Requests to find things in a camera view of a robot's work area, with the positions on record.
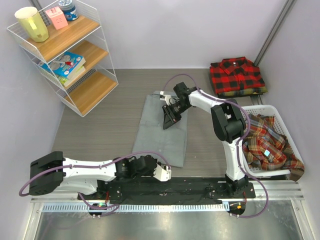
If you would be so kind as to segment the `grey long sleeve shirt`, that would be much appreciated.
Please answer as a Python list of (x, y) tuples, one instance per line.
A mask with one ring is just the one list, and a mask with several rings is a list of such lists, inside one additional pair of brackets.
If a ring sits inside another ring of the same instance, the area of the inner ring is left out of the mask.
[(164, 104), (165, 101), (160, 99), (160, 91), (147, 95), (132, 152), (157, 152), (171, 166), (182, 168), (187, 150), (188, 112), (182, 113), (178, 123), (164, 130)]

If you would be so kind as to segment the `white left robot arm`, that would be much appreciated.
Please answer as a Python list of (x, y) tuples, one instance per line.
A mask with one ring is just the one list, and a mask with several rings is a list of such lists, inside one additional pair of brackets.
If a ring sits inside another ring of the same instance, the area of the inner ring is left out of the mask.
[(56, 192), (80, 192), (100, 200), (107, 188), (100, 182), (129, 181), (136, 177), (161, 180), (163, 168), (151, 155), (132, 156), (117, 162), (89, 162), (63, 157), (61, 151), (51, 152), (30, 164), (31, 196)]

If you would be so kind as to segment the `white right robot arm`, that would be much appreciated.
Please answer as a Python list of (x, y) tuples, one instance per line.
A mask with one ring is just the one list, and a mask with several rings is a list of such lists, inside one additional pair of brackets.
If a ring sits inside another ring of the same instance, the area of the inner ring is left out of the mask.
[(197, 87), (188, 88), (184, 82), (173, 88), (177, 100), (164, 91), (160, 99), (165, 101), (163, 129), (166, 130), (182, 118), (182, 113), (191, 107), (200, 108), (211, 115), (213, 130), (222, 142), (226, 158), (226, 193), (233, 198), (243, 193), (249, 185), (248, 175), (243, 167), (242, 140), (246, 130), (242, 108), (236, 101), (215, 98)]

